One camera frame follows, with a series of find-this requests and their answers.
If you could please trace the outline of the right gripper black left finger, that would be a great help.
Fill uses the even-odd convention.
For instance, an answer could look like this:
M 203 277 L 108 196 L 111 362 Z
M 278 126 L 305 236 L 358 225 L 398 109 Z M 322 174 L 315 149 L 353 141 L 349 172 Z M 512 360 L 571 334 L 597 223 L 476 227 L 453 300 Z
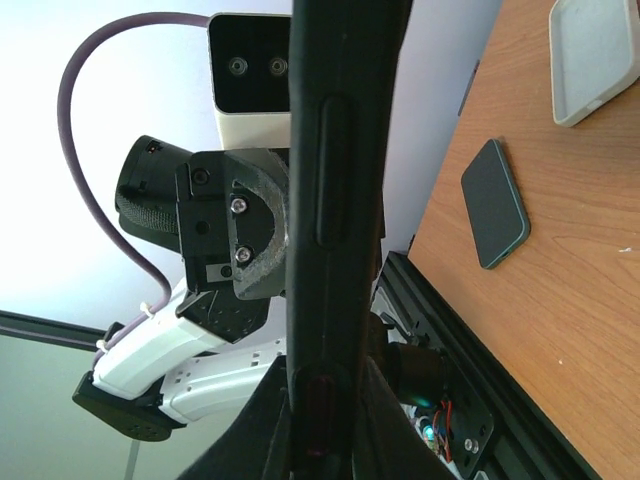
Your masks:
M 278 356 L 232 425 L 179 477 L 288 479 L 291 413 L 286 383 L 286 358 Z

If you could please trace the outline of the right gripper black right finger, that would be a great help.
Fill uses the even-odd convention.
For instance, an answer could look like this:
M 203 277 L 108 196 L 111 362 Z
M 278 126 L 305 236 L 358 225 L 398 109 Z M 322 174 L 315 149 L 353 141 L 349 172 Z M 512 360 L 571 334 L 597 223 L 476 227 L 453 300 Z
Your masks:
M 454 475 L 422 441 L 376 363 L 365 361 L 356 416 L 355 479 L 452 479 Z

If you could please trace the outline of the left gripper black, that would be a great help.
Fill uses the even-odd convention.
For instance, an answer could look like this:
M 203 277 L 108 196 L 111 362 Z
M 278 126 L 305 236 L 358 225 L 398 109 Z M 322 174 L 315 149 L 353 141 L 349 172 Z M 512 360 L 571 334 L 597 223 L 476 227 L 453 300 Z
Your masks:
M 192 153 L 142 136 L 115 208 L 125 232 L 181 255 L 187 292 L 176 315 L 236 343 L 285 290 L 288 192 L 288 167 L 272 150 Z

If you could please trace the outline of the black phone case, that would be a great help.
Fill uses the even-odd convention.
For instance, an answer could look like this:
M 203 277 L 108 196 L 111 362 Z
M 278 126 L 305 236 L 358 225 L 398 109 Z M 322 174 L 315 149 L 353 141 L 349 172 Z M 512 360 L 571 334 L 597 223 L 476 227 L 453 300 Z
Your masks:
M 351 473 L 408 1 L 297 1 L 289 94 L 287 374 L 296 479 Z

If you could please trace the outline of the phone with teal edge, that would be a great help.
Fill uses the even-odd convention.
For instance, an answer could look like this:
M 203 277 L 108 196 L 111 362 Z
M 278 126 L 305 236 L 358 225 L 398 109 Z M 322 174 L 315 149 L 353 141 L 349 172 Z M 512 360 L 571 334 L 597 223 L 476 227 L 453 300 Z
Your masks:
M 486 141 L 461 176 L 479 265 L 496 268 L 528 239 L 531 224 L 501 142 Z

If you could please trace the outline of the white phone case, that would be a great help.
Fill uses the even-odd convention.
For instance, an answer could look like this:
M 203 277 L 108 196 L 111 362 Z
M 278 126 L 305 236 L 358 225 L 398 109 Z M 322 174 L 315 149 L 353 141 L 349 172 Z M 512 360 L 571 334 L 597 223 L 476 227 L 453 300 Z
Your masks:
M 549 13 L 554 122 L 572 127 L 639 78 L 639 3 L 557 1 Z

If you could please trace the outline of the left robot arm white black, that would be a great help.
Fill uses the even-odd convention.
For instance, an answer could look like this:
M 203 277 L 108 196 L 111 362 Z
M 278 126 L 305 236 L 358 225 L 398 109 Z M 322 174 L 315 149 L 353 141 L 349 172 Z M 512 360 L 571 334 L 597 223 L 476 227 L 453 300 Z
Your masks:
M 282 340 L 240 342 L 285 293 L 289 152 L 192 153 L 139 138 L 122 167 L 115 208 L 129 234 L 181 255 L 185 275 L 163 307 L 132 329 L 112 325 L 73 394 L 123 435 L 159 442 L 244 402 Z

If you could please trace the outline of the small circuit board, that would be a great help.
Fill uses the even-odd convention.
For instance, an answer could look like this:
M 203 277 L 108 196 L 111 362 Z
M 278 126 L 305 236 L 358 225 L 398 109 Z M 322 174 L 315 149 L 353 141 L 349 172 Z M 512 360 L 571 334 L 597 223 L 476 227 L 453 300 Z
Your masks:
M 414 406 L 409 409 L 409 419 L 428 448 L 445 463 L 453 461 L 452 430 L 453 402 L 445 395 L 431 406 Z

